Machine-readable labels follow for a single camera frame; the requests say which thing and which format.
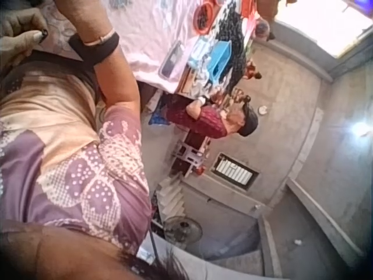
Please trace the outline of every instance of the bracelet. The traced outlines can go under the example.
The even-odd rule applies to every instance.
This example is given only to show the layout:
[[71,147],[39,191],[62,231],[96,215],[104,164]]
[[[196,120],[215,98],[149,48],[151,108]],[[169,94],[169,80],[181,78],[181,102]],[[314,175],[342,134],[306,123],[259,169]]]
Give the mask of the bracelet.
[[83,43],[84,45],[86,46],[89,46],[89,47],[92,47],[92,46],[96,46],[96,45],[100,45],[100,44],[103,44],[105,43],[107,40],[109,40],[111,38],[111,36],[113,36],[115,33],[115,30],[114,28],[110,30],[109,33],[107,33],[105,36],[103,37],[100,37],[98,40],[96,41],[93,41],[93,42],[90,42],[90,43]]
[[204,97],[204,96],[200,96],[200,97],[198,97],[197,98],[199,101],[201,101],[202,102],[202,105],[205,105],[206,104],[206,98]]

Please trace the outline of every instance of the maroon shirt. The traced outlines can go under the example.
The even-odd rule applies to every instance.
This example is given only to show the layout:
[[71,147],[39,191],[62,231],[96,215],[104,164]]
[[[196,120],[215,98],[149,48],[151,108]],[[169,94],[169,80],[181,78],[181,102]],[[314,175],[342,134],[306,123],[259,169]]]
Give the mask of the maroon shirt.
[[210,105],[203,106],[199,118],[195,120],[188,115],[186,110],[190,100],[180,97],[175,96],[172,102],[167,105],[167,120],[210,138],[217,139],[227,136],[227,130],[215,108]]

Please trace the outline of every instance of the blue basket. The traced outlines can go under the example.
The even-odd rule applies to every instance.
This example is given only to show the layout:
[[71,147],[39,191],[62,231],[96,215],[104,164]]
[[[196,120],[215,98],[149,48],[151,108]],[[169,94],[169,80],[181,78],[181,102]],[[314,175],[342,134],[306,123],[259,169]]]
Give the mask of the blue basket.
[[226,67],[232,53],[231,41],[218,41],[210,54],[211,61],[207,66],[210,74],[210,80],[215,85],[219,83],[220,75]]

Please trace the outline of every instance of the smartphone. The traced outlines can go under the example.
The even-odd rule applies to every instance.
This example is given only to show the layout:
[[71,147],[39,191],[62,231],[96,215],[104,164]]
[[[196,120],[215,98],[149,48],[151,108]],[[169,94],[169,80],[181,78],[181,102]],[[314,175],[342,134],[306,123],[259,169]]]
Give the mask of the smartphone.
[[162,63],[161,68],[159,69],[159,75],[165,79],[169,79],[176,63],[181,59],[184,53],[184,46],[180,41],[176,41],[171,50],[168,52],[165,60]]

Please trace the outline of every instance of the wristband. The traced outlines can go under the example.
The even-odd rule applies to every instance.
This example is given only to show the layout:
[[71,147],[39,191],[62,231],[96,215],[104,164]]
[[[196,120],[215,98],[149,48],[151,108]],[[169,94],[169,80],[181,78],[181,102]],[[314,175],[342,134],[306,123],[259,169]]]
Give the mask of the wristband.
[[202,102],[202,105],[205,105],[206,104],[206,98],[204,96],[200,96],[199,98],[197,98],[199,101]]
[[101,44],[85,45],[78,34],[74,34],[69,39],[69,45],[90,67],[93,67],[111,55],[119,44],[119,35],[114,32],[112,36]]

